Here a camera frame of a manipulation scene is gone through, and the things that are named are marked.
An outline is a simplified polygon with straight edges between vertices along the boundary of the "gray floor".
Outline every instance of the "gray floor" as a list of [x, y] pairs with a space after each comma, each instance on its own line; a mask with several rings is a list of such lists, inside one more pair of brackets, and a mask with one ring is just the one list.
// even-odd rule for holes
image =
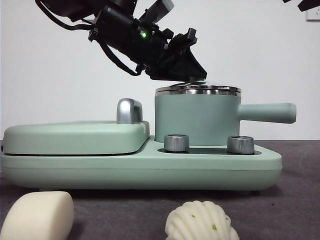
[[[71, 190], [69, 240], [164, 240], [168, 214], [187, 201], [223, 207], [242, 240], [320, 240], [320, 140], [256, 141], [281, 153], [277, 185], [263, 191]], [[0, 226], [12, 204], [36, 189], [0, 179]]]

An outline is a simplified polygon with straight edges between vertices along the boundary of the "stainless steel lid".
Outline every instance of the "stainless steel lid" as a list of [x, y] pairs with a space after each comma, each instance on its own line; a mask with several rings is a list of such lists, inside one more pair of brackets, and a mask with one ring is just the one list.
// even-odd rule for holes
[[208, 83], [179, 83], [168, 87], [161, 87], [155, 91], [155, 95], [229, 95], [241, 96], [241, 89], [233, 86], [210, 85]]

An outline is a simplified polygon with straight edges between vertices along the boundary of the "shell-shaped bun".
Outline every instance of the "shell-shaped bun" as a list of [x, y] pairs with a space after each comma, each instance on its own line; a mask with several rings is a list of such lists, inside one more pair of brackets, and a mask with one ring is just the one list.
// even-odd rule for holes
[[239, 240], [225, 211], [211, 201], [188, 201], [166, 219], [166, 240]]

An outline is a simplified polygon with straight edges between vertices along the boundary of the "silver knob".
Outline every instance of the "silver knob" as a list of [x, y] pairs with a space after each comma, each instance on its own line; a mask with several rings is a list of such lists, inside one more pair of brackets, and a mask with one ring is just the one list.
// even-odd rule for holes
[[254, 138], [250, 136], [230, 136], [228, 137], [227, 151], [233, 154], [254, 154]]
[[188, 152], [189, 136], [182, 134], [168, 134], [164, 136], [164, 150], [169, 152]]

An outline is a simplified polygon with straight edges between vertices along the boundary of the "mini cooking station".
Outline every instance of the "mini cooking station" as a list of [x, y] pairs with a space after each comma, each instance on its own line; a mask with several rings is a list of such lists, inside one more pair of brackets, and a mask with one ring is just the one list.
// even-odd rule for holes
[[10, 127], [3, 174], [40, 189], [262, 190], [279, 178], [282, 157], [239, 136], [240, 120], [296, 120], [292, 103], [241, 105], [239, 88], [204, 82], [156, 90], [155, 136], [142, 112], [124, 98], [117, 121]]

